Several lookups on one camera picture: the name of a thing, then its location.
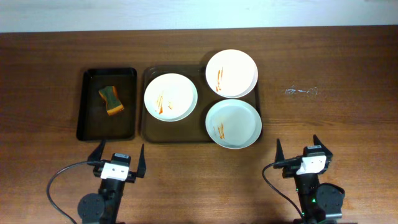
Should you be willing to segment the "orange green sponge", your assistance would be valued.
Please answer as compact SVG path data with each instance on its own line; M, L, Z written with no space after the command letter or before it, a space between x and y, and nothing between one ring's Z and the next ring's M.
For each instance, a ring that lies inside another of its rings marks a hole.
M115 86L106 86L98 90L98 93L105 101L106 112L109 116L115 115L124 110L124 106L118 97Z

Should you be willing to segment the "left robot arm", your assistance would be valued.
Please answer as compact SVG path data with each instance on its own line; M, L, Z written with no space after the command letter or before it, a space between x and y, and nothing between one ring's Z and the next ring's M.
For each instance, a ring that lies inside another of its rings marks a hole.
M129 170L131 156L114 153L110 160L102 160L106 141L88 156L93 174L101 179L97 193L85 195L78 204L78 214L83 223L116 223L126 183L133 184L146 173L144 146L141 147L139 162L135 172Z

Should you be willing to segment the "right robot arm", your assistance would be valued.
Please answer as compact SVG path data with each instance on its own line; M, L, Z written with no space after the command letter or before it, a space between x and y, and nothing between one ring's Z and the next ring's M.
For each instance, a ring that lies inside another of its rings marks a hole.
M284 157L277 140L273 168L282 169L283 178L294 179L300 202L300 218L294 223L336 223L343 216L345 190L331 183L320 183L318 178L328 170L332 158L332 152L316 135L312 146L304 147L301 156L290 159Z

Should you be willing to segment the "white plate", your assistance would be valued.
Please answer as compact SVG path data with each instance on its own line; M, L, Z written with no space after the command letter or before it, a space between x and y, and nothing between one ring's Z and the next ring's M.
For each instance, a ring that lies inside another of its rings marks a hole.
M256 86L258 69L247 53L235 49L222 50L210 58L205 78L217 95L240 98Z
M228 149L252 145L262 131L257 110L242 100L227 99L214 104L207 112L205 128L209 137Z
M186 118L195 109L198 92L193 82L177 73L153 79L144 92L144 105L154 118L174 122Z

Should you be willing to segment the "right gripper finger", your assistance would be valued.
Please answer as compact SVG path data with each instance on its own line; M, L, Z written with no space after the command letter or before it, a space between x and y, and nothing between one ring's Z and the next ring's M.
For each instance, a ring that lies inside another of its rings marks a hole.
M313 144L315 146L324 147L323 143L321 142L321 140L319 140L316 134L313 135Z
M282 149L280 139L276 141L276 154L274 159L274 169L282 169L285 166L285 157Z

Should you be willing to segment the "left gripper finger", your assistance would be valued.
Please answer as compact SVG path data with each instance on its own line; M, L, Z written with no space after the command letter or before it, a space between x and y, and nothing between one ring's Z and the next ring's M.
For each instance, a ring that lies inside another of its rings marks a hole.
M91 166L97 165L101 162L102 154L104 151L104 147L106 144L106 140L101 140L100 144L94 149L94 151L88 156L87 162Z
M144 144L141 147L139 162L136 170L136 177L137 178L144 178L146 173L146 160L144 155Z

